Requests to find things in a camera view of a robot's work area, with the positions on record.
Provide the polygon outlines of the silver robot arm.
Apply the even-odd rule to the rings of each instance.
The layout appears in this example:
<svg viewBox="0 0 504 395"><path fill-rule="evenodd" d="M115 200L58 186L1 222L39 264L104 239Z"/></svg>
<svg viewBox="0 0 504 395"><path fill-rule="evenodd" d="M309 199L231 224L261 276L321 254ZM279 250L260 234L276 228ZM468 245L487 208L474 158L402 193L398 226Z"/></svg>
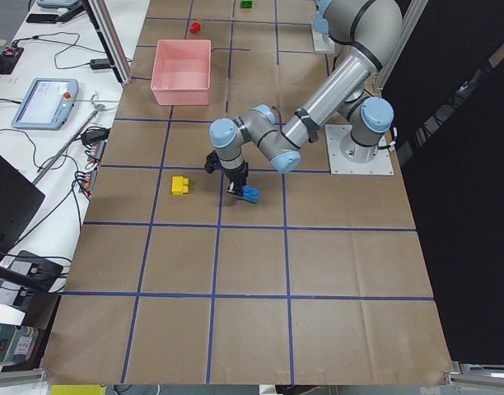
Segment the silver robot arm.
<svg viewBox="0 0 504 395"><path fill-rule="evenodd" d="M336 68L281 129L275 128L276 119L267 105L212 122L209 136L214 149L206 158L205 171L222 171L230 182L229 194L256 202L259 190L247 184L249 166L243 145L254 143L279 173L289 173L301 161L299 150L318 140L321 128L336 112L354 115L356 145L377 146L390 129L394 111L386 100L366 95L364 82L389 62L402 24L395 1L319 1L313 26L341 45Z"/></svg>

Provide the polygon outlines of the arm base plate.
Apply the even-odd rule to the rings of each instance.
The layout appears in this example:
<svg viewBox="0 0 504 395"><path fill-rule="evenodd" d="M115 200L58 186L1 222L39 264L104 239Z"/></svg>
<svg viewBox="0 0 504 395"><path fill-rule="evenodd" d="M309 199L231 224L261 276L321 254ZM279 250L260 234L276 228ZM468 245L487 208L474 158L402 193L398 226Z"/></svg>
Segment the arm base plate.
<svg viewBox="0 0 504 395"><path fill-rule="evenodd" d="M351 125L325 125L325 140L333 175L393 176L390 153L378 146L364 147L351 136Z"/></svg>
<svg viewBox="0 0 504 395"><path fill-rule="evenodd" d="M315 27L313 27L311 33L314 53L335 53L335 43L329 37L329 29L316 29Z"/></svg>

